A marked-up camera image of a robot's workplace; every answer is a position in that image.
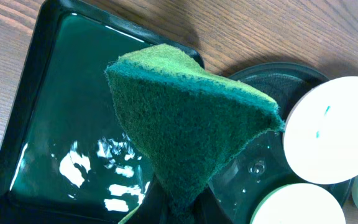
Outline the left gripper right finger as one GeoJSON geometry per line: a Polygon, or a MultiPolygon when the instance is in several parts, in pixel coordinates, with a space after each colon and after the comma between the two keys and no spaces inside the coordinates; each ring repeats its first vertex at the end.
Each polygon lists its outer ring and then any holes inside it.
{"type": "Polygon", "coordinates": [[[194,203],[194,216],[196,224],[232,224],[209,187],[197,196],[194,203]]]}

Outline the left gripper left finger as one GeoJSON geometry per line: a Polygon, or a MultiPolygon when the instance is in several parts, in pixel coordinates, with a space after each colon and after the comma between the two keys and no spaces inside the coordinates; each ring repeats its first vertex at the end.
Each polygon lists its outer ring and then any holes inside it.
{"type": "Polygon", "coordinates": [[[153,177],[143,202],[119,221],[119,224],[167,224],[167,201],[160,182],[153,177]]]}

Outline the green scrubbing sponge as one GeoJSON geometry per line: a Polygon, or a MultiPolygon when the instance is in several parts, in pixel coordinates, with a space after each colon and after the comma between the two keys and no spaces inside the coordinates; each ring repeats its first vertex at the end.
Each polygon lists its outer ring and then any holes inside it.
{"type": "Polygon", "coordinates": [[[105,73],[120,125],[168,196],[169,223],[194,223],[193,203],[212,176],[284,127],[273,98],[171,45],[124,54],[105,73]]]}

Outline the white plate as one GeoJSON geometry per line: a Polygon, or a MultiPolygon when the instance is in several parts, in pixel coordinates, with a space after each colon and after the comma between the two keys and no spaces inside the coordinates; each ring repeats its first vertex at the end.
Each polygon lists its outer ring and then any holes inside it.
{"type": "Polygon", "coordinates": [[[358,175],[358,77],[323,83],[288,115],[283,150],[292,171],[314,184],[358,175]]]}

